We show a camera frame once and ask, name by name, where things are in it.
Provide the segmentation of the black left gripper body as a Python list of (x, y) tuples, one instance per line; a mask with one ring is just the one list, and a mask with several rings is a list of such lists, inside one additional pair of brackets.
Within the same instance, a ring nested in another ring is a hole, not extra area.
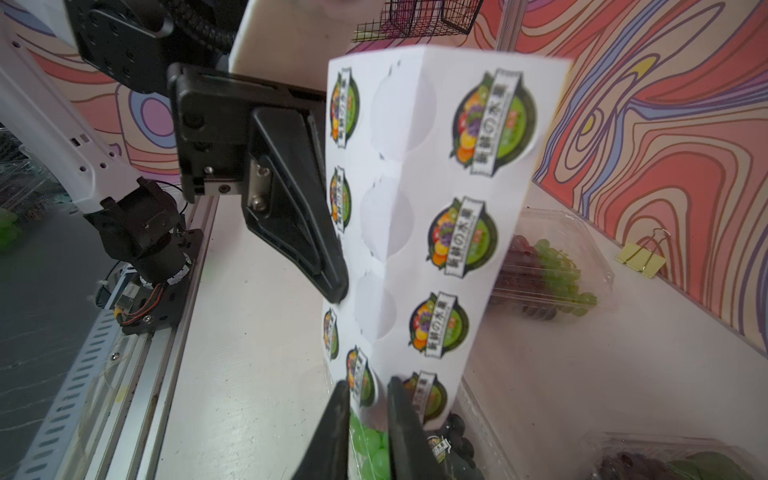
[(194, 203), (218, 195), (207, 184), (247, 179), (252, 111), (278, 108), (296, 111), (305, 122), (304, 137), (312, 146), (309, 165), (322, 173), (326, 95), (275, 81), (234, 75), (210, 68), (174, 63), (167, 70), (184, 198)]

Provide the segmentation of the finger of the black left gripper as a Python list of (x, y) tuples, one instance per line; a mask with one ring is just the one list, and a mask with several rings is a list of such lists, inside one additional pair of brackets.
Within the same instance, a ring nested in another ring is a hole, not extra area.
[(324, 144), (314, 116), (288, 108), (251, 113), (242, 212), (248, 229), (291, 261), (331, 303), (348, 268), (326, 205)]

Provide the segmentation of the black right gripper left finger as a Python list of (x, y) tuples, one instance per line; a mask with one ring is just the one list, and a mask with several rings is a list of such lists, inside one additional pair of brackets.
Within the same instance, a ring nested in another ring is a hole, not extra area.
[(293, 480), (347, 480), (350, 389), (336, 383)]

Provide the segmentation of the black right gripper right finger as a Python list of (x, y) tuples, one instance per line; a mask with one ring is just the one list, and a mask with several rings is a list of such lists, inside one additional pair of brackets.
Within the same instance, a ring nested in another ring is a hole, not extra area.
[(387, 385), (390, 473), (392, 479), (445, 479), (429, 449), (427, 436), (404, 382), (393, 376)]

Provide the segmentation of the round fruit sticker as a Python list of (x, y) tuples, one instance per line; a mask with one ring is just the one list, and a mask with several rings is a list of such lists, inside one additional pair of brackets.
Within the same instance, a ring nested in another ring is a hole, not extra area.
[(428, 446), (438, 464), (442, 464), (450, 455), (452, 445), (445, 436), (431, 435), (427, 439)]

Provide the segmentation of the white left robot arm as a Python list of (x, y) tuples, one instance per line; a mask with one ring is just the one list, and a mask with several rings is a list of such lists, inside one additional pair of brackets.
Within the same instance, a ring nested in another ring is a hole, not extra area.
[(349, 277), (327, 208), (329, 61), (363, 1), (5, 1), (1, 124), (133, 274), (125, 334), (177, 324), (203, 234), (182, 199), (236, 195), (247, 228), (331, 302)]

